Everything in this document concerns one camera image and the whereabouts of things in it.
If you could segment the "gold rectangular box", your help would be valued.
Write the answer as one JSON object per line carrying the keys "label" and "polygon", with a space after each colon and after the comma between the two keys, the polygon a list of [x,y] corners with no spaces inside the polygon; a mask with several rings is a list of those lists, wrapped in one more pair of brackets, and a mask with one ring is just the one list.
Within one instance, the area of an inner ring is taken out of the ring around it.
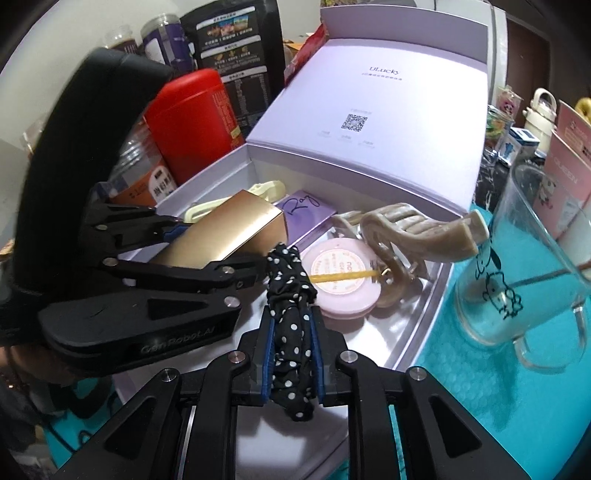
{"label": "gold rectangular box", "polygon": [[245,190],[190,226],[151,259],[153,264],[202,269],[235,253],[266,255],[287,242],[283,211]]}

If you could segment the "black polka dot scrunchie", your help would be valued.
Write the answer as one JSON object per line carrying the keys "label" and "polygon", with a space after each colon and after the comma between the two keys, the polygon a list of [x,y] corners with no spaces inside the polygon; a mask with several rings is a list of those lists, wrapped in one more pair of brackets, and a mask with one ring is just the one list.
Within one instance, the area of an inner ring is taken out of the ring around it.
{"label": "black polka dot scrunchie", "polygon": [[277,244],[266,257],[266,313],[273,320],[270,399],[294,422],[314,417],[311,306],[317,290],[297,247]]}

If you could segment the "round pink compact with band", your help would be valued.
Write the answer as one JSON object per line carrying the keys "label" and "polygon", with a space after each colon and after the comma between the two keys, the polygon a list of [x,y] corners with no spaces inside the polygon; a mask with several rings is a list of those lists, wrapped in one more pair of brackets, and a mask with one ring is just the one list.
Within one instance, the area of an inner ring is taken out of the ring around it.
{"label": "round pink compact with band", "polygon": [[317,290],[315,305],[325,317],[356,320],[372,311],[382,293],[377,255],[352,238],[332,238],[308,248],[301,257]]}

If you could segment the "orange labelled wide jar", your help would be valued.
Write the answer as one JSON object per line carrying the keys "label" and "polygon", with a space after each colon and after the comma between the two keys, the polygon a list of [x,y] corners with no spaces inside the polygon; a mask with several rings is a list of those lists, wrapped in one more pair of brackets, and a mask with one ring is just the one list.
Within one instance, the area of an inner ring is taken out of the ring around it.
{"label": "orange labelled wide jar", "polygon": [[106,192],[115,204],[154,207],[177,188],[144,120],[131,130],[119,152]]}

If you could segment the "purple small card box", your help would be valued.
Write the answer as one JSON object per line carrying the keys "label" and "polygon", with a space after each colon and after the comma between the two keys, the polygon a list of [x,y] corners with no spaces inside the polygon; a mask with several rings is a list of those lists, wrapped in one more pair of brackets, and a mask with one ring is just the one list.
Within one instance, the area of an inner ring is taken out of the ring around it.
{"label": "purple small card box", "polygon": [[337,213],[332,204],[304,190],[294,192],[274,203],[283,211],[287,226],[287,247],[304,251],[332,227],[332,216]]}

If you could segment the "lavender gift box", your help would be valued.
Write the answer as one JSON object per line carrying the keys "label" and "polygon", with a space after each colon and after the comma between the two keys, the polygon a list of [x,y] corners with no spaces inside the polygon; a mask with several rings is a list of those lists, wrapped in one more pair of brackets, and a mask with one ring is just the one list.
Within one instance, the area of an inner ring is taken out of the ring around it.
{"label": "lavender gift box", "polygon": [[[417,7],[351,5],[322,9],[329,41],[298,71],[247,137],[161,202],[180,217],[192,203],[280,180],[338,212],[404,202],[450,221],[468,210],[487,117],[488,26]],[[377,365],[415,362],[442,304],[451,264],[428,263],[415,300],[366,319],[332,322],[348,346]],[[259,326],[264,295],[246,291],[235,333],[199,350],[114,375],[122,402],[155,373],[207,366]],[[315,408],[294,423],[270,404],[238,411],[237,479],[324,479],[349,454],[346,408]]]}

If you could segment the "beige claw hair clip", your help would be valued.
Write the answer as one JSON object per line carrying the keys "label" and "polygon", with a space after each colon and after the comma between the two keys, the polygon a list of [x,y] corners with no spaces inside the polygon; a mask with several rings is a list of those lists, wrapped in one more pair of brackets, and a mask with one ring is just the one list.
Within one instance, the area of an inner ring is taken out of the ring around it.
{"label": "beige claw hair clip", "polygon": [[332,224],[339,234],[365,242],[389,271],[380,280],[380,308],[401,301],[415,279],[427,279],[428,261],[455,263],[473,258],[489,239],[488,226],[478,211],[444,222],[408,203],[335,214]]}

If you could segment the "purple lidded jar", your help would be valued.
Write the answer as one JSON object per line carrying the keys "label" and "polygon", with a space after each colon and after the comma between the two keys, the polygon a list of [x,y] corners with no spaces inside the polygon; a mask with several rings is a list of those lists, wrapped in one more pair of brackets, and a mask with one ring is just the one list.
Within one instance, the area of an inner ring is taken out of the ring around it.
{"label": "purple lidded jar", "polygon": [[180,19],[175,14],[160,14],[140,29],[144,55],[167,65],[177,75],[194,71],[193,58]]}

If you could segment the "black snack pouch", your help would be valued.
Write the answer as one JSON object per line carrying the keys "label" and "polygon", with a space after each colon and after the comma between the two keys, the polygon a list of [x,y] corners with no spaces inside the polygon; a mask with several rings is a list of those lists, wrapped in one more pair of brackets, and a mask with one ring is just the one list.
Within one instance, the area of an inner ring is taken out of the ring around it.
{"label": "black snack pouch", "polygon": [[197,67],[217,71],[243,135],[283,90],[286,60],[276,1],[213,1],[180,17]]}

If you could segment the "teal bubble mailer mat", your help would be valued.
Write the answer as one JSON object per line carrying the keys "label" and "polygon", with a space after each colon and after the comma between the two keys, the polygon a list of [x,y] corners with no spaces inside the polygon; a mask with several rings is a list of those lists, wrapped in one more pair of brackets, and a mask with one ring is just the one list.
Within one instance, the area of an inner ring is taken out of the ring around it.
{"label": "teal bubble mailer mat", "polygon": [[[353,479],[524,479],[495,439],[525,395],[508,351],[461,347],[436,330],[428,366],[377,366],[317,321],[324,401],[349,416]],[[259,327],[201,370],[165,369],[148,381],[59,469],[61,479],[231,479],[238,409],[263,407]]]}

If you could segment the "glass mug with cartoon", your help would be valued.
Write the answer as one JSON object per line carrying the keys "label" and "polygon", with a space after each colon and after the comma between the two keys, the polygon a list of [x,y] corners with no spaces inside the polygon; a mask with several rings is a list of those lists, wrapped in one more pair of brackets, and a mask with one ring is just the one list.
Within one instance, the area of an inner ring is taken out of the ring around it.
{"label": "glass mug with cartoon", "polygon": [[[489,223],[489,239],[455,286],[466,334],[496,347],[511,344],[520,363],[545,374],[563,372],[587,347],[584,304],[590,295],[590,219],[580,209],[555,239],[534,211],[544,171],[515,163]],[[517,289],[514,282],[569,269],[570,275]]]}

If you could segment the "metal spoon in mug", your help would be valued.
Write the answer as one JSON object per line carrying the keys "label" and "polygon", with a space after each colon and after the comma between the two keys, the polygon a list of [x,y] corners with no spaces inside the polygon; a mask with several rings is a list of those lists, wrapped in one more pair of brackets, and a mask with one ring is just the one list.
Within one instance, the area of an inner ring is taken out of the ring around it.
{"label": "metal spoon in mug", "polygon": [[[591,269],[591,261],[587,261],[587,262],[582,263],[576,267],[576,271],[580,274],[588,272],[590,269]],[[529,286],[529,285],[534,285],[534,284],[550,281],[550,280],[562,277],[564,275],[570,275],[570,274],[572,274],[572,271],[569,269],[557,270],[557,271],[554,271],[551,273],[547,273],[547,274],[543,274],[543,275],[539,275],[539,276],[535,276],[535,277],[531,277],[531,278],[527,278],[527,279],[523,279],[523,280],[514,282],[512,284],[509,284],[508,287],[510,289],[517,289],[520,287],[525,287],[525,286]]]}

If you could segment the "white thermos bottle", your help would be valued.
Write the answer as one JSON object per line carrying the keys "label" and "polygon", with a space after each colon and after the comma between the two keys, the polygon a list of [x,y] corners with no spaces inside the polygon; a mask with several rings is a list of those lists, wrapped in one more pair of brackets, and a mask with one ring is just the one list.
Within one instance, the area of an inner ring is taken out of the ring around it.
{"label": "white thermos bottle", "polygon": [[556,129],[558,103],[554,95],[538,88],[529,106],[523,111],[524,128],[539,139],[538,150],[547,154],[550,148],[552,134]]}

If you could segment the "white refrigerator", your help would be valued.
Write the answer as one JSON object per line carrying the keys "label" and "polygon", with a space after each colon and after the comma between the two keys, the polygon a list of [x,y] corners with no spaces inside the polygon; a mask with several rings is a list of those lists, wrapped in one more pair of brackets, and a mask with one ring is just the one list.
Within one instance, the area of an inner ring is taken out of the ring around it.
{"label": "white refrigerator", "polygon": [[508,28],[506,12],[490,1],[417,0],[416,6],[441,11],[484,24],[488,28],[489,104],[495,104],[498,90],[506,86],[508,70]]}

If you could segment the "yellow fruit on cups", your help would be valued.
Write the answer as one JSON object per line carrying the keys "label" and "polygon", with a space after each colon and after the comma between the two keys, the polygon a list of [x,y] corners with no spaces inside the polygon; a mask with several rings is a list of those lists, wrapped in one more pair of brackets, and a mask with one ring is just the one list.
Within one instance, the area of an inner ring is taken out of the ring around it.
{"label": "yellow fruit on cups", "polygon": [[591,98],[580,98],[575,105],[575,111],[588,123],[591,123]]}

